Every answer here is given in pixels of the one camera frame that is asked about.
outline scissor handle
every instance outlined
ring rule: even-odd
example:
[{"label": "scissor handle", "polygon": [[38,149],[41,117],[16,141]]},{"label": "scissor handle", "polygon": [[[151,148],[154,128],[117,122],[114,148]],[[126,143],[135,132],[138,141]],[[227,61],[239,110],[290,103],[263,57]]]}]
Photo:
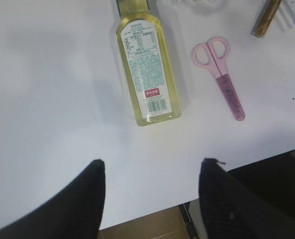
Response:
[{"label": "scissor handle", "polygon": [[[201,63],[198,60],[197,54],[201,48],[203,49],[203,51],[205,52],[205,54],[207,56],[207,59],[208,59],[207,63]],[[201,68],[206,68],[209,71],[211,71],[214,78],[218,78],[221,76],[221,74],[216,66],[215,60],[213,59],[213,57],[210,53],[210,49],[208,48],[207,44],[202,43],[202,44],[198,44],[197,46],[195,46],[194,49],[192,50],[192,59],[193,59],[193,62],[196,66],[201,67]]]},{"label": "scissor handle", "polygon": [[[216,41],[222,43],[223,46],[224,46],[224,48],[225,48],[225,52],[220,57],[217,55],[217,52],[215,51],[215,48],[213,46],[213,43],[216,42]],[[227,57],[230,54],[230,46],[229,46],[229,43],[225,39],[223,39],[223,38],[215,37],[215,38],[210,39],[207,42],[207,46],[209,48],[209,51],[211,52],[211,55],[212,55],[214,61],[217,64],[217,67],[220,70],[221,75],[228,74],[228,71],[227,71],[227,67],[226,67],[226,63],[225,62],[226,62]]]}]

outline barcode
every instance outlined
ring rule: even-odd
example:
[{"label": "barcode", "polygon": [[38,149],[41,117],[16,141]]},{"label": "barcode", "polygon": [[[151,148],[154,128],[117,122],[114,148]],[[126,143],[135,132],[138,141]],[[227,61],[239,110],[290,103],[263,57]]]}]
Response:
[{"label": "barcode", "polygon": [[148,113],[167,110],[165,99],[148,102],[145,106]]}]

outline red label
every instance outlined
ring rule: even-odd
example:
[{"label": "red label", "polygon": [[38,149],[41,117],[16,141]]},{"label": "red label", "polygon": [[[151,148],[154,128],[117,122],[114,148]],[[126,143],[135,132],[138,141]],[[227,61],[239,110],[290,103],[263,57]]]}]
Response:
[{"label": "red label", "polygon": [[153,96],[159,96],[160,94],[161,93],[159,93],[159,88],[145,91],[146,98],[153,97]]}]

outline nutrition label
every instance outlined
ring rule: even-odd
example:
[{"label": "nutrition label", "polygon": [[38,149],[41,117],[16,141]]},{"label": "nutrition label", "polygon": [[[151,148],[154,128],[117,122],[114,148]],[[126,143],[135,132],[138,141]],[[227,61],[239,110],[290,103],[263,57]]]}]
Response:
[{"label": "nutrition label", "polygon": [[157,51],[157,43],[154,32],[145,32],[127,37],[124,40],[124,45],[128,57]]},{"label": "nutrition label", "polygon": [[143,118],[172,111],[157,30],[153,23],[137,20],[121,34]]}]

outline cooking oil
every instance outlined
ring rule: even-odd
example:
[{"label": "cooking oil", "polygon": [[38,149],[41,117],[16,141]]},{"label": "cooking oil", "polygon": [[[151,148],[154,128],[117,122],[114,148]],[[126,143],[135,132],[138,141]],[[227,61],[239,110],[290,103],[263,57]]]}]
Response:
[{"label": "cooking oil", "polygon": [[181,115],[173,69],[160,20],[147,0],[117,0],[116,36],[136,121],[146,126]]}]

